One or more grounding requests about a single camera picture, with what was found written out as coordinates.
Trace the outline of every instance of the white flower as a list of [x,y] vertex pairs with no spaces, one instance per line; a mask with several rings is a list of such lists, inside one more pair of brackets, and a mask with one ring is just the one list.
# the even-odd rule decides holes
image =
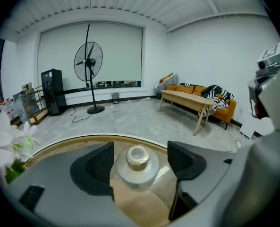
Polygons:
[[23,133],[10,125],[10,119],[4,112],[0,112],[0,167],[11,166],[15,160],[15,152],[12,141],[21,137]]
[[28,122],[25,122],[23,127],[23,136],[21,138],[14,140],[14,149],[18,153],[16,158],[20,156],[30,157],[33,155],[29,152],[30,149],[34,147],[34,144],[40,145],[39,141],[32,137],[37,131],[37,126],[30,127]]

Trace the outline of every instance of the black cabinet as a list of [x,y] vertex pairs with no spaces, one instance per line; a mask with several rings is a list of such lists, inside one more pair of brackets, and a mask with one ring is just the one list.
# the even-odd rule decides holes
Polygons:
[[51,69],[41,73],[41,79],[45,103],[50,115],[63,114],[67,106],[63,91],[62,72]]

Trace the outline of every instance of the cable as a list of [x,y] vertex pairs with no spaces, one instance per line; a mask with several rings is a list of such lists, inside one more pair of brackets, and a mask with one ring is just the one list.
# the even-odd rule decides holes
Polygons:
[[79,122],[79,121],[81,121],[81,120],[88,119],[90,116],[92,116],[92,115],[90,115],[90,116],[88,116],[88,117],[85,118],[85,119],[80,119],[80,120],[78,120],[78,121],[74,121],[74,120],[77,118],[77,116],[74,116],[74,115],[73,115],[74,113],[77,112],[75,108],[74,108],[74,110],[75,110],[75,111],[70,115],[70,116],[73,116],[73,117],[74,117],[74,119],[72,120],[72,123],[77,123],[77,122]]
[[238,148],[241,148],[242,146],[243,146],[243,140],[244,140],[244,134],[243,134],[243,138],[242,138],[242,142],[240,142],[240,139],[236,139],[234,136],[233,136],[233,134],[231,133],[231,132],[229,132],[228,130],[226,130],[231,136],[232,136],[232,138],[236,141],[236,145],[237,145],[237,147]]

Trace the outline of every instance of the fan guard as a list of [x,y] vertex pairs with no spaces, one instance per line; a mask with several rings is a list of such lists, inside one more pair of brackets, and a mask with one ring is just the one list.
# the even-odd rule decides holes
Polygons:
[[[96,63],[92,66],[92,79],[98,74],[103,61],[103,53],[101,47],[96,42],[87,42],[86,46],[86,55],[88,55],[90,49],[93,46],[93,51],[90,56],[91,59],[95,60]],[[85,64],[79,64],[79,62],[84,61],[84,54],[85,54],[85,44],[83,44],[77,51],[74,59],[74,69],[77,77],[82,81],[89,81],[90,79],[90,70],[89,67],[86,67],[86,77],[85,78]]]

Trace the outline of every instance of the green leaf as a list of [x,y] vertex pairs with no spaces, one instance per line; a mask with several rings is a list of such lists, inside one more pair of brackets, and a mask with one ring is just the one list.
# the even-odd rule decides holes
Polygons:
[[6,167],[6,181],[8,184],[10,184],[19,175],[20,173],[12,171],[10,168]]
[[12,170],[17,172],[17,173],[23,173],[24,172],[24,162],[20,162],[19,160],[15,160],[14,163],[12,164]]

